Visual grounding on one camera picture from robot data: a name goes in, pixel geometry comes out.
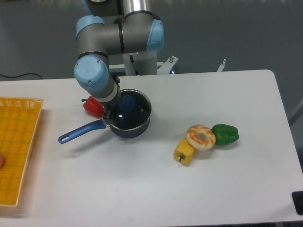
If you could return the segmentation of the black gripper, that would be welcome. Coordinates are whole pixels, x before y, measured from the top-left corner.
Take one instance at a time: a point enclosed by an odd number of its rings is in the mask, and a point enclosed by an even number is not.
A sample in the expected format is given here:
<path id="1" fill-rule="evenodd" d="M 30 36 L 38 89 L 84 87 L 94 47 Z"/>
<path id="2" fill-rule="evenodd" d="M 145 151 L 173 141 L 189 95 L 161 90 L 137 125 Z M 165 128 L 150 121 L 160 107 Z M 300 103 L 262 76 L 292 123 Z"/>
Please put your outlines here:
<path id="1" fill-rule="evenodd" d="M 100 99 L 101 104 L 104 107 L 104 116 L 106 120 L 112 120 L 117 109 L 117 105 L 121 99 L 121 90 L 120 90 L 120 78 L 118 76 L 113 76 L 114 80 L 114 89 L 113 91 L 104 98 Z"/>

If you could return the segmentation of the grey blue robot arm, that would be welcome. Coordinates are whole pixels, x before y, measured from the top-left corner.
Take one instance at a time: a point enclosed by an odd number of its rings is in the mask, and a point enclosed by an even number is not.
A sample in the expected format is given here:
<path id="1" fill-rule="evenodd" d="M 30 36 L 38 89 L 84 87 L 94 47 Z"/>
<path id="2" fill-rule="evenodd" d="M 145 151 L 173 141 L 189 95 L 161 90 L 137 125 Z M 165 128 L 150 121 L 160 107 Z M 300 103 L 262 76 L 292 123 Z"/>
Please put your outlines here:
<path id="1" fill-rule="evenodd" d="M 119 79 L 109 72 L 109 56 L 158 51 L 164 28 L 150 0 L 85 0 L 89 15 L 76 24 L 78 60 L 74 76 L 79 85 L 104 107 L 111 119 L 121 99 Z"/>

